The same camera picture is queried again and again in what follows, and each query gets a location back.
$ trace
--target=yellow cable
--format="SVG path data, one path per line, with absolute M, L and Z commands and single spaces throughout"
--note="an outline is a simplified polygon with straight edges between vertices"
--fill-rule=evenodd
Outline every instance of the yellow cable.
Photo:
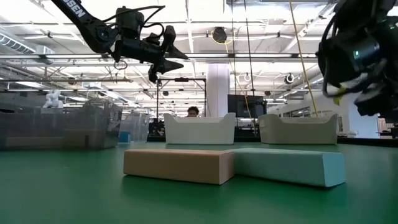
M 224 45 L 225 45 L 226 53 L 228 54 L 228 53 L 229 53 L 229 52 L 228 52 L 228 44 L 225 43 Z M 231 60 L 229 60 L 229 65 L 231 66 L 232 71 L 234 71 L 234 69 L 233 69 L 233 67 L 232 67 Z M 253 120 L 252 120 L 252 118 L 251 118 L 250 109 L 249 109 L 249 103 L 248 103 L 248 96 L 246 96 L 246 93 L 243 91 L 243 89 L 242 89 L 242 87 L 241 87 L 241 84 L 238 82 L 238 79 L 236 78 L 236 75 L 235 75 L 235 82 L 238 84 L 239 88 L 241 89 L 241 91 L 242 91 L 242 93 L 243 93 L 244 100 L 245 100 L 245 102 L 246 102 L 246 108 L 248 109 L 248 113 L 249 113 L 250 122 L 251 122 L 251 124 L 253 125 L 253 128 L 256 128 L 256 127 L 255 127 L 255 123 L 253 122 Z
M 308 81 L 307 71 L 305 70 L 304 59 L 303 59 L 303 54 L 302 54 L 302 51 L 301 51 L 301 45 L 300 45 L 300 40 L 299 40 L 299 34 L 297 33 L 296 21 L 295 21 L 295 19 L 294 19 L 294 14 L 293 14 L 293 4 L 292 4 L 292 0 L 289 0 L 289 5 L 290 5 L 290 12 L 292 13 L 292 20 L 293 20 L 293 25 L 294 25 L 294 32 L 295 32 L 296 39 L 297 39 L 298 52 L 300 53 L 300 59 L 301 59 L 302 67 L 303 67 L 303 73 L 304 73 L 305 82 L 307 83 L 307 85 L 308 85 L 308 90 L 310 91 L 313 109 L 315 110 L 316 116 L 319 117 L 319 115 L 318 115 L 318 110 L 317 110 L 317 105 L 316 105 L 315 100 L 314 100 L 313 95 L 312 95 L 311 85 L 310 85 L 310 83 L 309 83 L 309 81 Z

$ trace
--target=light blue block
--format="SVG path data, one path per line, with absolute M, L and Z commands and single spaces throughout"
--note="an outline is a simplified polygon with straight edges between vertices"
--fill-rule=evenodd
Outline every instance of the light blue block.
M 342 153 L 284 149 L 232 149 L 235 174 L 317 187 L 345 182 Z

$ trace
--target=white column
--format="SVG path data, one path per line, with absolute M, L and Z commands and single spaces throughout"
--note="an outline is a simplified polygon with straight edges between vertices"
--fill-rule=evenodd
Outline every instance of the white column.
M 228 113 L 229 65 L 209 64 L 206 81 L 206 116 L 223 117 Z

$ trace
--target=white robot figure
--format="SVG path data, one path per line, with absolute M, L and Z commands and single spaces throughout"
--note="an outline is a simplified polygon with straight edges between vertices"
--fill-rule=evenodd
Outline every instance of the white robot figure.
M 60 94 L 60 90 L 50 90 L 45 96 L 45 104 L 43 108 L 63 108 L 62 101 L 58 100 Z

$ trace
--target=black equipment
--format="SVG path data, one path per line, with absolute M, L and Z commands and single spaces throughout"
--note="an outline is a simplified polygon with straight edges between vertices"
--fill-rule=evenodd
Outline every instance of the black equipment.
M 267 113 L 267 102 L 262 96 L 228 95 L 228 112 L 235 113 L 237 118 L 258 118 Z
M 160 23 L 146 26 L 146 22 L 165 6 L 149 6 L 137 9 L 122 7 L 116 10 L 116 15 L 106 20 L 99 20 L 90 15 L 81 5 L 80 0 L 51 0 L 79 29 L 82 37 L 90 49 L 99 54 L 111 54 L 116 63 L 121 57 L 133 58 L 152 65 L 148 71 L 149 80 L 156 83 L 157 73 L 165 73 L 182 68 L 183 65 L 165 59 L 165 54 L 170 57 L 188 59 L 174 47 L 175 31 L 172 26 L 163 27 Z M 139 11 L 157 9 L 155 13 L 144 20 L 144 15 Z M 106 22 L 116 18 L 116 22 L 107 25 Z M 151 33 L 141 40 L 141 30 L 145 27 L 161 26 L 159 35 Z
M 398 118 L 398 17 L 387 16 L 395 3 L 340 0 L 319 45 L 323 94 L 339 97 L 361 93 L 354 102 L 361 116 L 380 113 L 385 118 Z M 351 80 L 357 84 L 342 88 Z M 329 94 L 328 84 L 339 92 Z

